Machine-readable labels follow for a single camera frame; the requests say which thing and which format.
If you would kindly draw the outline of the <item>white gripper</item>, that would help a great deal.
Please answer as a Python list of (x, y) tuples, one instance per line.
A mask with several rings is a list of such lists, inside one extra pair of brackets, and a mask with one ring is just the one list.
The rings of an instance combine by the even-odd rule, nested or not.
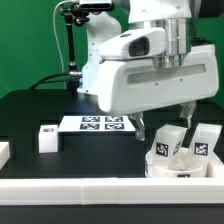
[(182, 103), (180, 117), (190, 128), (196, 109), (194, 100), (212, 97), (218, 88), (212, 45), (193, 47), (178, 67), (156, 69), (152, 60), (143, 59), (106, 61), (98, 71), (100, 109), (111, 115), (130, 114), (138, 141), (145, 140), (143, 111)]

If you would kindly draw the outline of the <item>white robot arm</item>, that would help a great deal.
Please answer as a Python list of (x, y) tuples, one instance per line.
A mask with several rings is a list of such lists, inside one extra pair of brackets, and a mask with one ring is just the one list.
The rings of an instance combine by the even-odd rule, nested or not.
[(126, 115), (145, 139), (143, 113), (180, 104), (189, 120), (196, 101), (219, 88), (215, 46), (191, 43), (189, 0), (129, 0), (129, 29), (107, 12), (113, 0), (80, 0), (88, 22), (88, 60), (82, 92), (100, 109)]

